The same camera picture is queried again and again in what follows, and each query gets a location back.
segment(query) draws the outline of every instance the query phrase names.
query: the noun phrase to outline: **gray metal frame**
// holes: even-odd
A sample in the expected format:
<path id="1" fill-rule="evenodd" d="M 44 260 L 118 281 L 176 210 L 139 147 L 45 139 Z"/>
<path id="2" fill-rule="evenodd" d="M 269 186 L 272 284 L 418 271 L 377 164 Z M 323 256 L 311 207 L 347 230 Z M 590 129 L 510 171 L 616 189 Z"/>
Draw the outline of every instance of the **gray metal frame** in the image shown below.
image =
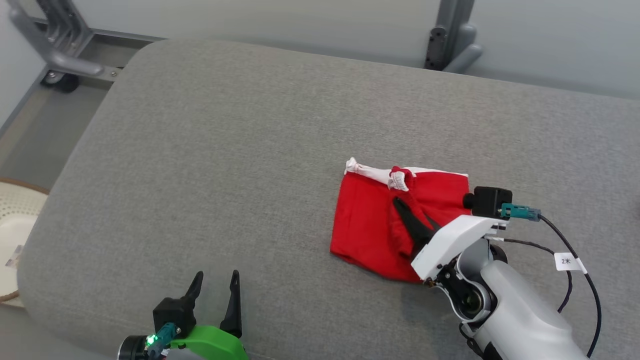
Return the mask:
<path id="1" fill-rule="evenodd" d="M 114 81 L 120 73 L 118 68 L 77 58 L 92 39 L 93 32 L 71 0 L 37 0 L 47 17 L 45 33 L 38 29 L 19 0 L 7 2 L 11 8 L 9 18 L 51 68 L 46 82 L 56 83 L 64 73 Z"/>
<path id="2" fill-rule="evenodd" d="M 482 55 L 477 29 L 469 24 L 474 0 L 441 0 L 436 26 L 429 34 L 424 68 L 463 73 Z"/>

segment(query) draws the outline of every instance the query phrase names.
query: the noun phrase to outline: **green robotic arm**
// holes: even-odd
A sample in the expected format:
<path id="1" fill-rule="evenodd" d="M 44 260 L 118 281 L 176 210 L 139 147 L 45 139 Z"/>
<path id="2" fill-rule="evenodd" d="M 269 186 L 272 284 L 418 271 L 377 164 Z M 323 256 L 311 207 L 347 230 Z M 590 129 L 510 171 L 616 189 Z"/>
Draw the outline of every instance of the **green robotic arm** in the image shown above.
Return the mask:
<path id="1" fill-rule="evenodd" d="M 198 272 L 180 299 L 162 300 L 153 310 L 156 333 L 128 336 L 120 345 L 118 360 L 173 359 L 183 351 L 204 360 L 248 360 L 239 340 L 242 336 L 239 272 L 234 270 L 231 278 L 231 297 L 220 327 L 196 325 L 193 309 L 203 277 L 203 272 Z"/>

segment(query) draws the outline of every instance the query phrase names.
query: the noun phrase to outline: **teal connector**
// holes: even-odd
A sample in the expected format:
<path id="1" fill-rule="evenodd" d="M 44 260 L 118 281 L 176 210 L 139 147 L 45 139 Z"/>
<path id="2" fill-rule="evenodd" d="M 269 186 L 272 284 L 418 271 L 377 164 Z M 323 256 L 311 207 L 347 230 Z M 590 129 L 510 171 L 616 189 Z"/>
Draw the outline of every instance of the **teal connector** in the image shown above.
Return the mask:
<path id="1" fill-rule="evenodd" d="M 540 209 L 530 208 L 529 206 L 520 206 L 510 203 L 502 204 L 500 209 L 500 216 L 503 218 L 525 218 L 531 221 L 540 221 L 538 217 L 540 215 Z"/>

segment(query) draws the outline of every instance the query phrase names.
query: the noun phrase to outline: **folded garment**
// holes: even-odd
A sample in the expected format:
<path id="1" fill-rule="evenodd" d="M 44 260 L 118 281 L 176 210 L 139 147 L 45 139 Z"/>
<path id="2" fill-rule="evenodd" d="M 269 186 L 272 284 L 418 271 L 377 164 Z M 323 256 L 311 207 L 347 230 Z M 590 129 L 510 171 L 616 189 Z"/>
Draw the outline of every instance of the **folded garment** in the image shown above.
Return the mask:
<path id="1" fill-rule="evenodd" d="M 392 200 L 399 197 L 429 229 L 469 210 L 468 175 L 419 167 L 383 170 L 349 159 L 340 185 L 330 251 L 387 279 L 420 282 L 411 267 L 413 240 Z"/>

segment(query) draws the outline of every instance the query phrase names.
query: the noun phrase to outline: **red cloth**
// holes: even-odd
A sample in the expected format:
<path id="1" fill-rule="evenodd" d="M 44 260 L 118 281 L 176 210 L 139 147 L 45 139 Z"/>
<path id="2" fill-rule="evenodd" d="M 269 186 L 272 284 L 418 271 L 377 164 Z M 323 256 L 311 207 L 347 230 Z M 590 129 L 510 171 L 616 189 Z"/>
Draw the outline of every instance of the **red cloth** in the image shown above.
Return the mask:
<path id="1" fill-rule="evenodd" d="M 459 215 L 470 214 L 462 206 L 469 189 L 468 178 L 438 171 L 412 173 L 397 167 L 391 172 L 404 173 L 408 191 L 346 172 L 340 185 L 330 251 L 387 279 L 420 282 L 411 267 L 413 240 L 392 199 L 400 197 L 428 228 L 432 226 L 424 214 L 442 227 Z"/>

